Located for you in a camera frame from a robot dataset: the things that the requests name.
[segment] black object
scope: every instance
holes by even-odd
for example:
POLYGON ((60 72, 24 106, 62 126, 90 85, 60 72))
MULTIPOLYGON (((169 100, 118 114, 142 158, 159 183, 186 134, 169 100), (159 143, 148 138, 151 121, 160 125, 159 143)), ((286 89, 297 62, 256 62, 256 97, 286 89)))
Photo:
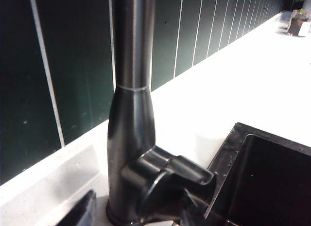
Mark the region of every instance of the black object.
POLYGON ((116 226, 199 225, 213 174, 155 145, 149 80, 155 0, 112 0, 116 90, 108 128, 109 201, 116 226))
POLYGON ((303 15, 301 13, 295 14, 291 18, 287 34, 298 36, 303 22, 307 22, 308 20, 309 20, 308 15, 303 15))
POLYGON ((93 226, 96 194, 90 190, 56 226, 93 226))
POLYGON ((311 148, 237 123, 210 167, 205 226, 310 226, 311 148))

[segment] sink basin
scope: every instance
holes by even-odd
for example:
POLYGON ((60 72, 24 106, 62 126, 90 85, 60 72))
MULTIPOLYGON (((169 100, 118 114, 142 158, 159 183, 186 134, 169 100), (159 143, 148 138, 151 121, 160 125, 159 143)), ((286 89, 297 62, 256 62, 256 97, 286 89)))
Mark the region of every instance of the sink basin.
POLYGON ((237 123, 208 168, 207 226, 310 226, 311 148, 237 123))

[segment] lever handle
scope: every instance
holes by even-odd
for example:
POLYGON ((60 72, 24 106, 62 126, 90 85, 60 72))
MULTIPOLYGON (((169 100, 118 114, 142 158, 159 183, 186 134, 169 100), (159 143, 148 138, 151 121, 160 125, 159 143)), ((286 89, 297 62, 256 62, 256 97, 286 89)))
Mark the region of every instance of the lever handle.
POLYGON ((122 176, 137 189, 142 224, 173 220, 199 226, 216 185, 211 172, 159 147, 126 166, 122 176))

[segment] kitchen faucet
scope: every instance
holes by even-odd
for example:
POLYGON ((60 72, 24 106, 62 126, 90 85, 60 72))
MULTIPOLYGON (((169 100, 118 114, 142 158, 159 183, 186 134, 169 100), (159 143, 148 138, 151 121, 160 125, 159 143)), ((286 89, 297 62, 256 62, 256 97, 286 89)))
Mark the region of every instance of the kitchen faucet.
POLYGON ((156 146, 150 95, 155 0, 112 0, 116 89, 108 126, 109 200, 115 226, 173 220, 200 225, 214 175, 156 146))

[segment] vertical tile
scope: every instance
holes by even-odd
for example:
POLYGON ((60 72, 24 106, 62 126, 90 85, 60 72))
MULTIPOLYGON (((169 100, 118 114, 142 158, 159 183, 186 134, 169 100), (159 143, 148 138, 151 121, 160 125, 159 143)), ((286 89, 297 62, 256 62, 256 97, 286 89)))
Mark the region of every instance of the vertical tile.
POLYGON ((271 18, 271 14, 272 14, 272 10, 273 10, 273 7, 274 7, 274 3, 275 3, 275 0, 271 0, 271 5, 270 5, 269 11, 268 11, 268 18, 267 19, 271 18))
POLYGON ((244 10, 244 7, 245 7, 245 1, 246 0, 238 0, 237 2, 237 8, 236 8, 236 12, 235 12, 234 19, 233 19, 229 44, 235 41, 237 38, 238 30, 241 26, 241 20, 243 16, 242 11, 244 10))
POLYGON ((280 3, 280 0, 276 0, 276 2, 275 2, 275 10, 274 10, 273 16, 278 13, 279 3, 280 3))
POLYGON ((181 0, 156 0, 152 90, 173 78, 181 0))
POLYGON ((197 64, 206 58, 215 6, 216 0, 202 1, 201 17, 194 54, 194 64, 197 64))
POLYGON ((258 26, 261 25, 264 22, 264 16, 265 16, 265 12, 267 10, 268 3, 269 3, 269 0, 264 0, 264 4, 263 4, 263 7, 262 7, 262 12, 260 14, 258 26))
POLYGON ((273 16, 275 6, 276 6, 276 0, 272 0, 272 4, 271 4, 270 11, 269 11, 269 17, 268 17, 268 19, 270 19, 270 18, 273 16))
POLYGON ((248 17, 248 13, 249 13, 250 2, 251 2, 251 0, 245 0, 245 2, 244 2, 244 8, 242 11, 240 26, 239 26, 239 29, 237 32, 236 39, 239 39, 243 35, 243 30, 244 30, 246 19, 248 17))
POLYGON ((175 75, 192 66, 201 0, 183 0, 175 75))
POLYGON ((267 4, 266 4, 266 8, 265 8, 264 13, 263 13, 262 23, 267 21, 267 13, 268 13, 268 9, 270 8, 270 4, 271 4, 271 0, 268 0, 267 4))
POLYGON ((218 0, 217 1, 217 8, 216 14, 212 29, 212 35, 210 38, 210 44, 208 48, 207 55, 211 56, 213 53, 218 51, 219 42, 220 42, 220 35, 222 32, 224 20, 225 20, 225 10, 227 6, 228 0, 218 0))
POLYGON ((270 2, 269 2, 268 8, 267 8, 267 12, 266 12, 266 15, 265 15, 265 20, 266 21, 270 18, 270 11, 271 11, 273 2, 274 2, 274 0, 270 0, 270 2))
POLYGON ((256 15, 253 16, 253 20, 251 21, 249 31, 255 28, 255 25, 259 19, 260 10, 262 8, 263 0, 259 0, 257 6, 255 7, 256 15))
POLYGON ((243 29, 243 35, 245 35, 249 31, 249 28, 251 26, 251 22, 255 18, 254 11, 255 11, 255 7, 258 5, 258 3, 259 3, 259 0, 251 0, 251 2, 250 2, 249 10, 248 10, 248 16, 246 18, 245 27, 243 29))
POLYGON ((284 0, 280 0, 280 6, 279 6, 279 9, 278 9, 278 13, 281 12, 284 8, 284 0))
POLYGON ((1 183, 60 148, 30 0, 0 0, 1 183))
POLYGON ((225 24, 224 24, 224 29, 223 29, 223 33, 221 37, 221 42, 220 42, 220 49, 228 45, 231 27, 233 26, 233 17, 235 16, 235 13, 236 13, 237 1, 238 0, 228 1, 225 24))
POLYGON ((285 0, 284 1, 284 9, 286 11, 292 11, 294 2, 295 2, 295 0, 285 0))
POLYGON ((277 0, 275 14, 279 13, 279 11, 280 11, 280 4, 281 4, 280 2, 281 2, 281 0, 277 0))
POLYGON ((65 143, 108 118, 113 94, 108 0, 37 0, 65 143))

